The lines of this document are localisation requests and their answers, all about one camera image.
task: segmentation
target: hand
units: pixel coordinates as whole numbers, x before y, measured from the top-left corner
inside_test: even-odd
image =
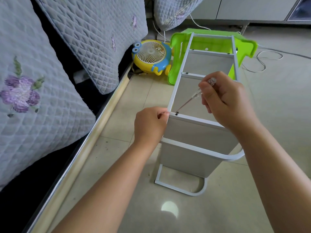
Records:
[[[155,148],[164,134],[168,118],[167,108],[151,107],[138,112],[134,122],[134,143]]]
[[[212,77],[216,78],[213,87],[207,83]],[[199,87],[202,90],[202,104],[232,133],[243,132],[246,128],[260,124],[243,85],[233,81],[223,72],[207,75],[199,83]]]

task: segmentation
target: yellow toy fan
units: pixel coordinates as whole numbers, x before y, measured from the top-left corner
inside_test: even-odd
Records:
[[[132,56],[135,65],[145,73],[153,72],[156,75],[161,75],[165,70],[165,74],[169,74],[172,50],[166,43],[157,40],[135,43]]]

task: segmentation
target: left hand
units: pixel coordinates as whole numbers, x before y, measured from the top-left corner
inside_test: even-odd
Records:
[[[167,108],[151,107],[139,111],[134,122],[134,143],[155,148],[164,134],[168,118]]]

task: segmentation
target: screwdriver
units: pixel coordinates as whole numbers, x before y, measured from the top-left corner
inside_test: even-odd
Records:
[[[210,78],[208,79],[208,84],[211,85],[211,86],[214,86],[215,83],[216,83],[216,78]],[[197,98],[198,96],[200,96],[202,94],[202,91],[201,89],[198,89],[193,95],[192,97],[186,102],[184,103],[177,111],[176,111],[176,114],[175,115],[178,115],[179,114],[179,110],[184,107],[185,105],[187,105],[190,101],[192,101],[194,98]]]

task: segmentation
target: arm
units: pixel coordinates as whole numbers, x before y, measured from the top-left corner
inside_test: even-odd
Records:
[[[215,77],[216,86],[206,81]],[[311,232],[311,181],[257,119],[246,92],[223,72],[199,84],[202,104],[242,145],[275,232]]]
[[[52,233],[117,232],[138,178],[166,128],[167,109],[146,108],[135,119],[135,141],[80,199]]]

